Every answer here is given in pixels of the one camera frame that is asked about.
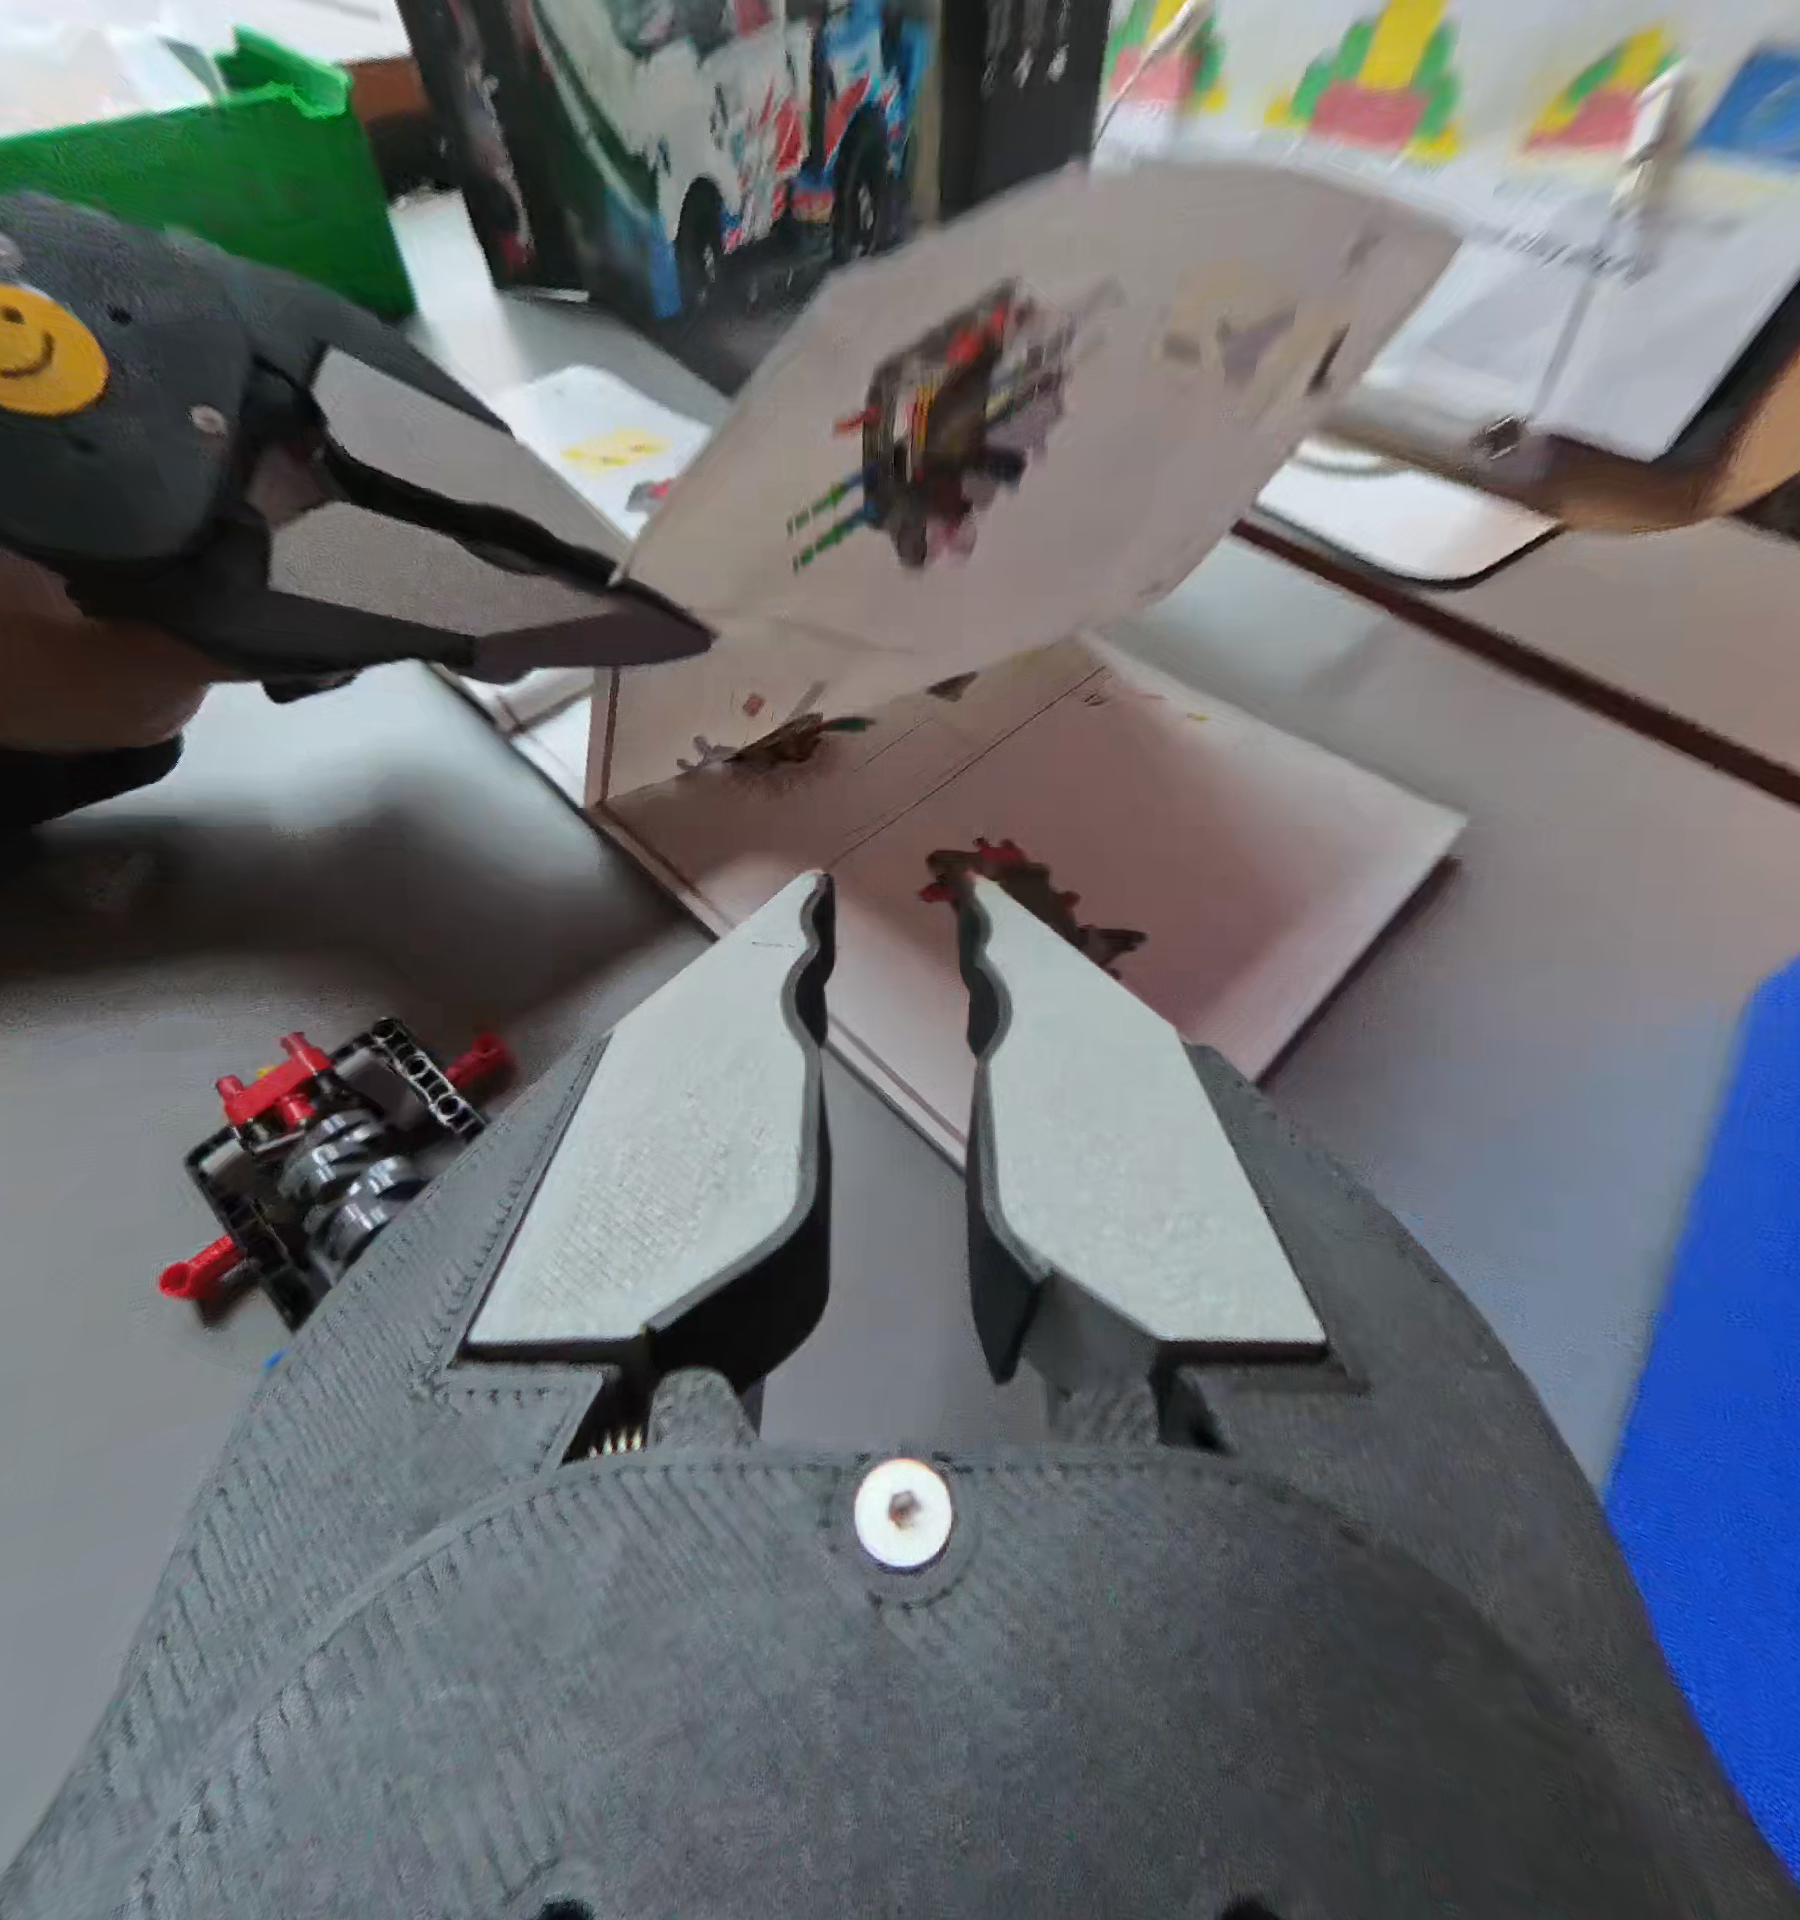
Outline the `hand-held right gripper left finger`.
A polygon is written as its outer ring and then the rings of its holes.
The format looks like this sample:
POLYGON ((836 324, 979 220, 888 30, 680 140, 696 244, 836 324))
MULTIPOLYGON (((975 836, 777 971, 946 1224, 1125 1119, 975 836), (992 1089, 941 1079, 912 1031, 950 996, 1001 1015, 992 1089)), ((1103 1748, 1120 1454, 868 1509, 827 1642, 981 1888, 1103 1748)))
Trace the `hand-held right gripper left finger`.
POLYGON ((537 1163, 467 1366, 758 1388, 830 1299, 834 881, 803 873, 627 1011, 537 1163))

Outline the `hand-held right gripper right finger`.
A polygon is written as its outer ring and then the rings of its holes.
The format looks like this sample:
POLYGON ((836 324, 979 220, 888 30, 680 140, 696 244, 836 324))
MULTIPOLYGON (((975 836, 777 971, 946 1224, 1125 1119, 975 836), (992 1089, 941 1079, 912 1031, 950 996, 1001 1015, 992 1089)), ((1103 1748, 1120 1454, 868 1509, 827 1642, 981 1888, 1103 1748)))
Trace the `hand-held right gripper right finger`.
POLYGON ((961 892, 967 1277, 998 1382, 1316 1362, 1328 1339, 1178 1031, 992 879, 961 892))

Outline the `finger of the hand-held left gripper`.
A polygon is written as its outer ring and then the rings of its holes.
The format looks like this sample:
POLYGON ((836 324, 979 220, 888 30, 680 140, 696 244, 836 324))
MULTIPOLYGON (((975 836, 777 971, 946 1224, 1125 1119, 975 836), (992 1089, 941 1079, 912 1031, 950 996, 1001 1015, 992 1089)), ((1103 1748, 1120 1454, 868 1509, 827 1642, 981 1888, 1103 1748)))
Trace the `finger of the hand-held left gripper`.
POLYGON ((268 590, 294 651, 324 667, 418 661, 512 683, 539 668, 659 667, 715 643, 627 588, 506 567, 342 503, 270 532, 268 590))
POLYGON ((311 374, 320 463, 349 505, 431 532, 508 571, 616 586, 622 555, 503 420, 329 349, 311 374))

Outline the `lego engine frame assembly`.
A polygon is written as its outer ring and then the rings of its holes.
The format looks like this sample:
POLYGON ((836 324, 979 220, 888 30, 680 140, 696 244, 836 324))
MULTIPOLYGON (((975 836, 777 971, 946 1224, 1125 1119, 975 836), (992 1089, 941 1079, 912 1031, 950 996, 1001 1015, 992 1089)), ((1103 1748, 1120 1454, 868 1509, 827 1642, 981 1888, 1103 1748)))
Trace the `lego engine frame assembly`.
POLYGON ((294 1031, 280 1050, 217 1079, 223 1121, 186 1156, 217 1235, 167 1262, 159 1292, 219 1314, 253 1289, 295 1332, 484 1131, 518 1061, 488 1031, 444 1058, 398 1017, 332 1046, 294 1031))

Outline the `lego instruction booklet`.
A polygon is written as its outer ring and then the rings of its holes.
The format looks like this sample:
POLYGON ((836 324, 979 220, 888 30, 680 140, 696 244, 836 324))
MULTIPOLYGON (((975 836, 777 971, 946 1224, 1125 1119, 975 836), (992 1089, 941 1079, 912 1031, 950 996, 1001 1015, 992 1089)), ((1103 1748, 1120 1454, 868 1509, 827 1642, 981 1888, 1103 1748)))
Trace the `lego instruction booklet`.
POLYGON ((503 415, 715 647, 458 682, 699 923, 836 881, 834 1048, 962 1153, 955 897, 1012 891, 1263 1074, 1464 816, 1112 655, 1454 251, 1268 165, 1063 172, 834 278, 718 430, 603 371, 503 415))

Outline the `black lego set box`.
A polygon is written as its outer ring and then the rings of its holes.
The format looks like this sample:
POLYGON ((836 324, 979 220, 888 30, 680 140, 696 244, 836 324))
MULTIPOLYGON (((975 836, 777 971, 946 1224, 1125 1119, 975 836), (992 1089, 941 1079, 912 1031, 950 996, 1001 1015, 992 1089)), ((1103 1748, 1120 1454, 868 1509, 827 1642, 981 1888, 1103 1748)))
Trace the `black lego set box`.
POLYGON ((839 266, 1086 156, 1112 3, 401 1, 508 292, 646 332, 839 266))

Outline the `person's left hand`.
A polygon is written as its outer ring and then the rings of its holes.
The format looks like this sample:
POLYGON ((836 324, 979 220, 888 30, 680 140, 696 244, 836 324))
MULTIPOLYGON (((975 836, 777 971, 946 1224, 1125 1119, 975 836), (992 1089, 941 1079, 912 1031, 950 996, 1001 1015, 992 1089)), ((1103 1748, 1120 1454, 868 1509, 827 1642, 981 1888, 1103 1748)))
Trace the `person's left hand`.
POLYGON ((0 552, 0 746, 53 754, 156 746, 234 676, 145 621, 77 610, 57 575, 0 552))

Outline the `green plastic bin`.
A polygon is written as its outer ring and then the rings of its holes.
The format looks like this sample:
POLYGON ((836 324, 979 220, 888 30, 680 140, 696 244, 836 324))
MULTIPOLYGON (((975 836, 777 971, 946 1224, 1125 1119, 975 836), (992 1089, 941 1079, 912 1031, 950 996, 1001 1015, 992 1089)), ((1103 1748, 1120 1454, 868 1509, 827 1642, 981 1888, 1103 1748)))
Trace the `green plastic bin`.
POLYGON ((0 134, 0 192, 36 190, 152 230, 180 230, 341 292, 416 313, 354 77, 234 30, 225 91, 50 131, 0 134))

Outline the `blue plastic storage bin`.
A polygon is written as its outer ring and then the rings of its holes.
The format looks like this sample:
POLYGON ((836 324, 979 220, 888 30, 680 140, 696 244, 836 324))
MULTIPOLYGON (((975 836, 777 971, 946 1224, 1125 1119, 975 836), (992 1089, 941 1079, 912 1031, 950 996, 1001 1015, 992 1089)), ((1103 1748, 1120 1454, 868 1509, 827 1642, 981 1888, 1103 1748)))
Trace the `blue plastic storage bin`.
POLYGON ((1606 1512, 1681 1691, 1800 1885, 1800 956, 1748 1002, 1606 1512))

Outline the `wooden sign backing board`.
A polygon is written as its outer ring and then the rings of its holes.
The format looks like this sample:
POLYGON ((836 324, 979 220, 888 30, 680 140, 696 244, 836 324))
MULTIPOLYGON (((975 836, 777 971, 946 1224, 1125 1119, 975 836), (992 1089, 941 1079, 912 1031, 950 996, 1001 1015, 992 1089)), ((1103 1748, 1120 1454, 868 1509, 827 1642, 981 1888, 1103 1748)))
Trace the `wooden sign backing board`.
POLYGON ((1800 478, 1800 283, 1673 447, 1633 460, 1535 427, 1475 425, 1359 392, 1324 438, 1430 471, 1580 532, 1669 532, 1800 478))

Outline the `paper sign in acrylic holder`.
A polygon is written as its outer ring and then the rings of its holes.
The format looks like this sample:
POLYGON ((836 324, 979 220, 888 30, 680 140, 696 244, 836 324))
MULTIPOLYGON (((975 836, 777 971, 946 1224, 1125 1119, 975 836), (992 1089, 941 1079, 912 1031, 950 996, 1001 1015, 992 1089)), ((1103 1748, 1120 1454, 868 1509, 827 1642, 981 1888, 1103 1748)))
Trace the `paper sign in acrylic holder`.
POLYGON ((1453 441, 1663 456, 1800 286, 1800 3, 1112 3, 1099 138, 1450 227, 1366 392, 1453 441))

